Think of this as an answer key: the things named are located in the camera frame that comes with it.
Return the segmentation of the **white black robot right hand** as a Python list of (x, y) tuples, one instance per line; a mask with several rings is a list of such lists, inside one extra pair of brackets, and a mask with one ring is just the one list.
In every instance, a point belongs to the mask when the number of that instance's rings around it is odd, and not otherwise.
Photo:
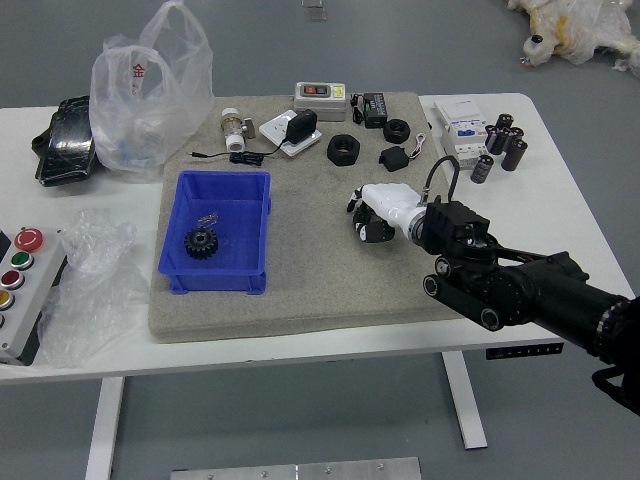
[(353, 214), (355, 231), (365, 243), (390, 241), (397, 228), (414, 244), (421, 242), (426, 206), (407, 184), (363, 185), (351, 195), (347, 212)]

